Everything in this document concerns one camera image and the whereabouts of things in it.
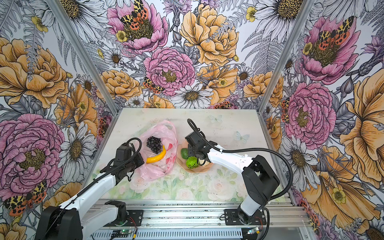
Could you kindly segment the fake green lime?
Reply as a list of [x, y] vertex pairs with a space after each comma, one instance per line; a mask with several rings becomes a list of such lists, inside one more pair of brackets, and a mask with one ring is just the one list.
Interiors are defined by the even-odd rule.
[[181, 149], [181, 158], [187, 160], [189, 158], [189, 150], [188, 148]]

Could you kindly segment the fake green custard apple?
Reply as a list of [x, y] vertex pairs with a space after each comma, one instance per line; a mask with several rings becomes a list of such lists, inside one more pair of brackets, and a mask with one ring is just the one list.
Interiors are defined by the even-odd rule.
[[188, 169], [195, 169], [199, 166], [199, 160], [197, 157], [188, 157], [186, 160], [186, 166]]

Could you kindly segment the pink petal-shaped bowl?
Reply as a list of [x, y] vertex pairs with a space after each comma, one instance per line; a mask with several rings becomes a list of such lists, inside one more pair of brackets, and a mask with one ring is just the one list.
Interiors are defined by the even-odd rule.
[[199, 166], [195, 169], [189, 169], [186, 165], [187, 160], [182, 158], [181, 150], [183, 148], [188, 148], [188, 142], [186, 140], [184, 140], [182, 144], [178, 145], [176, 162], [182, 169], [184, 169], [188, 173], [204, 173], [207, 172], [214, 165], [213, 163], [206, 162], [203, 166]]

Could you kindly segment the fake yellow banana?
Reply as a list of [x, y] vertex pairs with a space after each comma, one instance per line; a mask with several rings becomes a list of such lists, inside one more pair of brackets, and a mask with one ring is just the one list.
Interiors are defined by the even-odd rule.
[[147, 164], [156, 163], [156, 162], [162, 160], [165, 157], [166, 153], [167, 153], [167, 150], [166, 150], [165, 146], [163, 146], [162, 147], [162, 151], [158, 155], [156, 155], [154, 157], [147, 158], [146, 163]]

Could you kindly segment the pink plastic bag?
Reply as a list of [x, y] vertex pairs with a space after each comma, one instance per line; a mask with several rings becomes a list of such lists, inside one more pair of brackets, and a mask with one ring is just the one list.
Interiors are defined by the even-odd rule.
[[[162, 160], [156, 163], [147, 164], [147, 158], [156, 156], [156, 154], [147, 147], [147, 139], [151, 136], [161, 138], [167, 153]], [[135, 172], [146, 181], [153, 181], [169, 174], [176, 161], [177, 146], [179, 144], [174, 124], [164, 120], [141, 134], [139, 139], [142, 141], [140, 153], [144, 159], [144, 164], [135, 170]]]

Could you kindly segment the fake pale pear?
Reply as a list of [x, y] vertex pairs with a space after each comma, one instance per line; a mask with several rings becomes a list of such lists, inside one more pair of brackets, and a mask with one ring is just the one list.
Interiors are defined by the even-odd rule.
[[206, 160], [201, 160], [201, 159], [198, 159], [198, 164], [200, 166], [205, 166], [207, 164], [207, 161]]

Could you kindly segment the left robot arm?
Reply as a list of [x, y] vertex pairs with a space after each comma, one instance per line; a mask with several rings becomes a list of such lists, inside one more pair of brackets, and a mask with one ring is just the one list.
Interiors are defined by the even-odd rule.
[[124, 178], [131, 178], [135, 170], [144, 164], [141, 147], [139, 138], [120, 145], [116, 156], [90, 184], [59, 206], [43, 210], [35, 239], [85, 240], [108, 224], [125, 224], [129, 217], [123, 202], [108, 201], [99, 210], [88, 211], [105, 193]]

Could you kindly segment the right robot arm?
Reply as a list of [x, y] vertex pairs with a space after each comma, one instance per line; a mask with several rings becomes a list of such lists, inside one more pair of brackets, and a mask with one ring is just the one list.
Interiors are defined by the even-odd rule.
[[191, 133], [185, 139], [193, 157], [221, 165], [243, 177], [247, 196], [238, 207], [236, 219], [249, 225], [256, 211], [267, 205], [280, 185], [280, 180], [268, 161], [261, 155], [249, 157], [225, 150], [215, 142], [204, 140], [198, 133]]

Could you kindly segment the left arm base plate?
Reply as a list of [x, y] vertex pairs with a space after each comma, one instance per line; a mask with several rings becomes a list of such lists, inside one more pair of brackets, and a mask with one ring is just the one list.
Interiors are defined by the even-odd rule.
[[144, 218], [143, 210], [127, 210], [127, 218], [123, 222], [122, 227], [140, 227]]

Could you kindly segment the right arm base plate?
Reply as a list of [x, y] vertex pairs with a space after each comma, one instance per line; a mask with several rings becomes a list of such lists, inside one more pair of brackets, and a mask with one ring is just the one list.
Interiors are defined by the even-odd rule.
[[267, 223], [266, 214], [262, 210], [256, 210], [251, 217], [240, 209], [224, 209], [223, 219], [227, 226], [264, 226]]

